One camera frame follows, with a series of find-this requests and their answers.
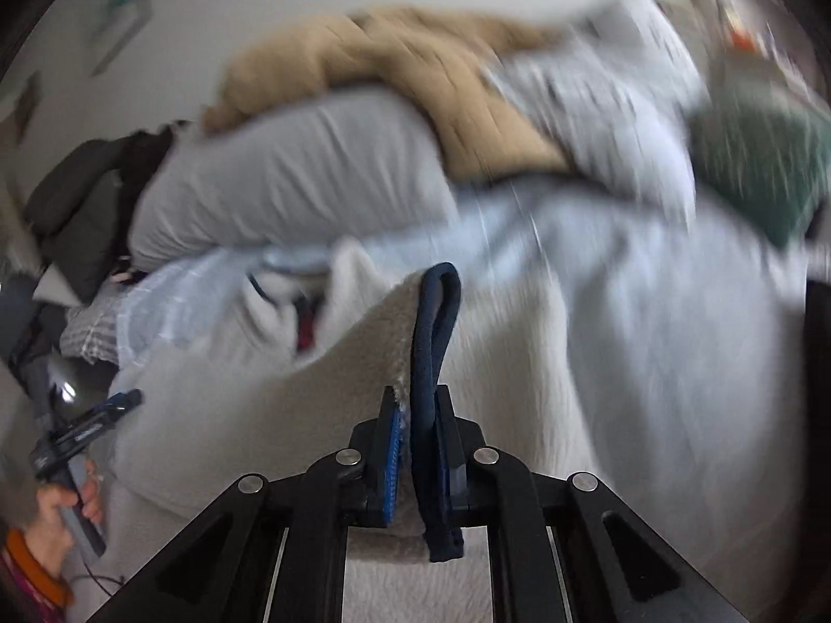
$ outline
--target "light blue bedsheet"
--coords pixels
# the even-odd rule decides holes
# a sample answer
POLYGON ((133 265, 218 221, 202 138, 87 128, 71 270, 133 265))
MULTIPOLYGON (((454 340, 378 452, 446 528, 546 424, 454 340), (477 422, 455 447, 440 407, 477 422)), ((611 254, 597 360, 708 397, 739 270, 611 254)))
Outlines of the light blue bedsheet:
MULTIPOLYGON (((402 276, 453 262, 464 290, 542 265, 612 487, 749 615, 781 593, 803 447, 807 255, 776 251, 699 190, 691 230, 584 182, 526 176, 459 192, 460 220, 363 241, 402 276)), ((326 247, 217 249, 149 276, 119 312, 119 360, 209 330, 245 273, 327 266, 326 247)))

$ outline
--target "white pillow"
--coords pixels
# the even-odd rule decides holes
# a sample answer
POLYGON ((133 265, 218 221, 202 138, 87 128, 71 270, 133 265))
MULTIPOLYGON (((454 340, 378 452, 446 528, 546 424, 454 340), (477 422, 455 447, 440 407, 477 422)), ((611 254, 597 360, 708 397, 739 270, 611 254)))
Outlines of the white pillow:
POLYGON ((43 276, 41 276, 35 291, 32 293, 32 299, 36 302, 48 302, 69 308, 82 305, 78 295, 75 294, 69 282, 61 274, 61 270, 54 263, 43 272, 43 276))
POLYGON ((149 272, 213 246, 325 244, 454 216, 430 125, 370 85, 183 139, 144 191, 129 247, 149 272))
POLYGON ((589 178, 618 196, 695 216, 685 115, 704 80, 653 0, 618 0, 554 49, 523 53, 490 80, 589 178))

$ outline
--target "navy blue strap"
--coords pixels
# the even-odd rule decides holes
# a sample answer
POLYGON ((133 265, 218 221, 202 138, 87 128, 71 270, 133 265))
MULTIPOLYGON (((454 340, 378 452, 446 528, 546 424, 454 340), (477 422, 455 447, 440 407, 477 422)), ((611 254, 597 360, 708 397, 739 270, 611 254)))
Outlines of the navy blue strap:
POLYGON ((410 451, 419 513, 431 562, 461 558, 461 530, 450 526, 447 464, 438 434, 435 386, 459 313, 461 284, 448 262, 425 272, 410 357, 410 451))

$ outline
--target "cable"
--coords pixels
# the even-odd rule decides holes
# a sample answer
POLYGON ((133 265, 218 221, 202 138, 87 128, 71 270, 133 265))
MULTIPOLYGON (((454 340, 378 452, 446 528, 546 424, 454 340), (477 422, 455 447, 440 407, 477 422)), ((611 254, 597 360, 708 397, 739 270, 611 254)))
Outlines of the cable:
POLYGON ((93 574, 92 571, 90 570, 89 566, 86 564, 86 562, 84 562, 84 569, 86 569, 86 574, 79 574, 78 576, 73 577, 69 581, 69 585, 72 585, 77 580, 83 580, 85 578, 88 578, 88 579, 93 580, 95 582, 95 584, 97 585, 97 587, 101 588, 101 590, 104 591, 104 593, 105 593, 105 595, 107 595, 107 597, 112 597, 113 595, 115 595, 115 592, 108 591, 107 588, 105 588, 103 586, 103 584, 101 584, 101 582, 103 580, 107 581, 107 583, 114 583, 119 588, 124 587, 125 582, 124 582, 123 578, 119 580, 117 578, 113 578, 112 576, 98 576, 96 574, 93 574))

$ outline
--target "orange object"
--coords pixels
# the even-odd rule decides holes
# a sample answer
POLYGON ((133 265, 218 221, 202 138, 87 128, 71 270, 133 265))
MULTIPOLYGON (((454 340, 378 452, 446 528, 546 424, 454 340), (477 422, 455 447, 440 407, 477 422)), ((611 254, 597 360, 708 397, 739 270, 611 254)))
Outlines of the orange object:
POLYGON ((759 49, 756 47, 756 43, 750 35, 741 32, 741 30, 736 30, 733 28, 730 30, 730 43, 737 49, 742 51, 749 51, 751 53, 758 53, 759 49))
POLYGON ((29 583, 48 601, 60 609, 65 609, 72 604, 72 591, 69 586, 64 580, 56 580, 49 576, 40 563, 32 557, 23 533, 19 529, 12 529, 8 532, 6 550, 29 583))

